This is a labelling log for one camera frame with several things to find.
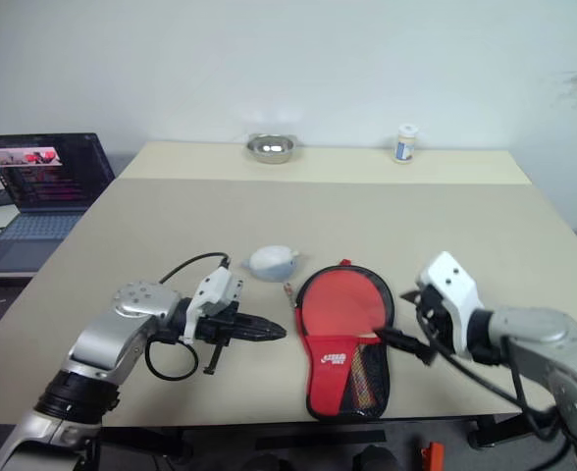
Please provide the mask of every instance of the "white wall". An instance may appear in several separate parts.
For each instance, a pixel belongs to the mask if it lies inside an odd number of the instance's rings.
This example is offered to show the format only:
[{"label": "white wall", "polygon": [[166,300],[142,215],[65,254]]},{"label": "white wall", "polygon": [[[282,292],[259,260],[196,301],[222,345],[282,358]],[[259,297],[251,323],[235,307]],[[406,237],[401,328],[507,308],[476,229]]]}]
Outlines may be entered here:
[{"label": "white wall", "polygon": [[577,227],[577,0],[0,0],[0,133],[506,148]]}]

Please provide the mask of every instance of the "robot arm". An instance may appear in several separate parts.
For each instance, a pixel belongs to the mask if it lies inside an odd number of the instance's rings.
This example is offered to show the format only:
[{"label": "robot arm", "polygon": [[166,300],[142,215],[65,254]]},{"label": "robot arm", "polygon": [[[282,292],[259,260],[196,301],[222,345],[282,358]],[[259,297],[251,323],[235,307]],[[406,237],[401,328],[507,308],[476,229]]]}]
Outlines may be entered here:
[{"label": "robot arm", "polygon": [[447,252],[405,294],[431,346],[489,365],[511,368],[546,388],[577,451],[577,323],[550,309],[485,310],[476,283]]},{"label": "robot arm", "polygon": [[163,285],[119,289],[110,307],[79,335],[60,371],[0,449],[0,470],[91,469],[101,419],[119,402],[118,387],[151,341],[215,343],[213,373],[232,338],[275,340],[286,331],[237,312],[242,281],[226,266],[205,277],[192,299]]}]

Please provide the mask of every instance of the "orange object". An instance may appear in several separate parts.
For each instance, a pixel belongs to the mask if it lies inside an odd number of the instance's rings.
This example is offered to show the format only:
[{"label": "orange object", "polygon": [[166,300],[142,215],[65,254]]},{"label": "orange object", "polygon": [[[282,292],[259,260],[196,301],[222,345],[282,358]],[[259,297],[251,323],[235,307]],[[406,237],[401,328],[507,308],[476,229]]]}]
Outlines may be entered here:
[{"label": "orange object", "polygon": [[427,448],[422,448],[424,471],[444,471],[444,453],[446,448],[437,442],[430,442]]}]

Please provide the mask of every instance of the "laptop keyboard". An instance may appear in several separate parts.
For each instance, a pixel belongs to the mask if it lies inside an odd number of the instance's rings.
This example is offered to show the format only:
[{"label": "laptop keyboard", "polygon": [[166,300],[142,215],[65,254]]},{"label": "laptop keyboard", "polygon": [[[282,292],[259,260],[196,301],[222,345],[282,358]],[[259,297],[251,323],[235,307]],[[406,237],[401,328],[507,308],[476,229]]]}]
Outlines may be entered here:
[{"label": "laptop keyboard", "polygon": [[0,235],[2,240],[62,240],[81,214],[21,215]]}]

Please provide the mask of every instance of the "bottle label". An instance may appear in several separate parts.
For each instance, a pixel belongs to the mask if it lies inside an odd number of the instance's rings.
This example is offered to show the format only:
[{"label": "bottle label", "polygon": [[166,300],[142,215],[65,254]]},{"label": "bottle label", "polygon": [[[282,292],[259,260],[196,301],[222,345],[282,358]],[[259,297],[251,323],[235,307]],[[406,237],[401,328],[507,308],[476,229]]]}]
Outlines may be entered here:
[{"label": "bottle label", "polygon": [[395,151],[395,160],[407,162],[413,158],[414,144],[405,144],[404,142],[397,143],[397,150]]}]

